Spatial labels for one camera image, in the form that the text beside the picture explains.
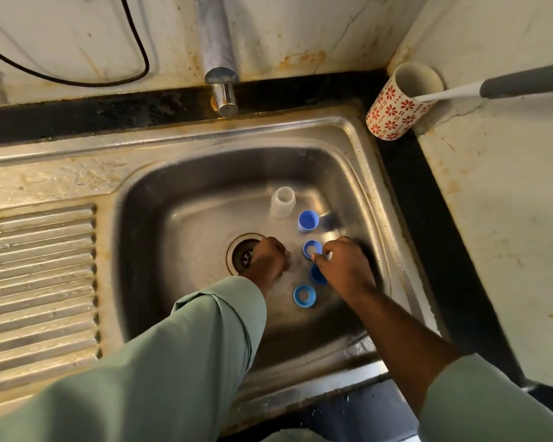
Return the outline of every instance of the person's left hand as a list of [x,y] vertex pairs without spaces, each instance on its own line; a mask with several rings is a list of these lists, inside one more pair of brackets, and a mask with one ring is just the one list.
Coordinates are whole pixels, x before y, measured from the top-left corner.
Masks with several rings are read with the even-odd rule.
[[274,237],[264,237],[254,247],[250,268],[241,276],[254,282],[266,296],[282,272],[289,269],[288,255],[289,252],[281,242]]

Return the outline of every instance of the person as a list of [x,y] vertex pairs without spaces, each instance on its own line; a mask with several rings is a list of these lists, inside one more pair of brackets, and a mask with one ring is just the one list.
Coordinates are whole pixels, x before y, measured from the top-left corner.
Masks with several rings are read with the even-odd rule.
[[[323,252],[331,259],[315,262],[361,319],[423,441],[553,441],[553,413],[379,292],[359,245],[340,237]],[[215,440],[260,344],[264,297],[287,269],[285,247],[263,238],[242,275],[183,297],[115,354],[0,418],[0,441]],[[282,430],[266,440],[324,439]]]

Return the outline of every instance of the drain strainer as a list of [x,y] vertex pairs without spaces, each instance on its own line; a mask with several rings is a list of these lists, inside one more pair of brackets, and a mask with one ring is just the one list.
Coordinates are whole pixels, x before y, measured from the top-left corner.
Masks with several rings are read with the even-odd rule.
[[225,262],[227,262],[231,274],[237,276],[250,266],[254,247],[263,237],[260,234],[248,233],[232,242],[225,257]]

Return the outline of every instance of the blue cap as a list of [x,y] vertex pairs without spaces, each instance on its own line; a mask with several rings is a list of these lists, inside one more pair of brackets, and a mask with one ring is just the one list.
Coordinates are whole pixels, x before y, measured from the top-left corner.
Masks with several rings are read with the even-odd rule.
[[299,219],[297,219],[297,228],[302,233],[308,233],[316,229],[319,222],[320,217],[317,215],[317,212],[306,209],[299,214]]
[[[307,299],[299,297],[301,292],[307,292]],[[307,309],[316,303],[316,290],[311,285],[301,284],[293,291],[293,300],[299,307]]]
[[313,282],[320,285],[326,285],[328,283],[324,274],[322,274],[316,264],[313,264],[310,268],[310,278]]
[[303,245],[303,254],[309,260],[311,260],[311,254],[308,253],[307,250],[309,250],[309,248],[311,248],[311,247],[316,249],[316,251],[314,251],[314,254],[321,254],[321,244],[320,244],[320,242],[318,242],[317,240],[308,240]]

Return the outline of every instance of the green sleeve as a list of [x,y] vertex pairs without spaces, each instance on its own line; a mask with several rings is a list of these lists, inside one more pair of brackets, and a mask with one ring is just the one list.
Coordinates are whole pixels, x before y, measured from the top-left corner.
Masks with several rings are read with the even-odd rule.
[[428,387],[423,442],[553,441],[553,413],[478,355],[448,365]]
[[265,321],[256,285],[228,277],[1,418],[0,441],[214,441]]

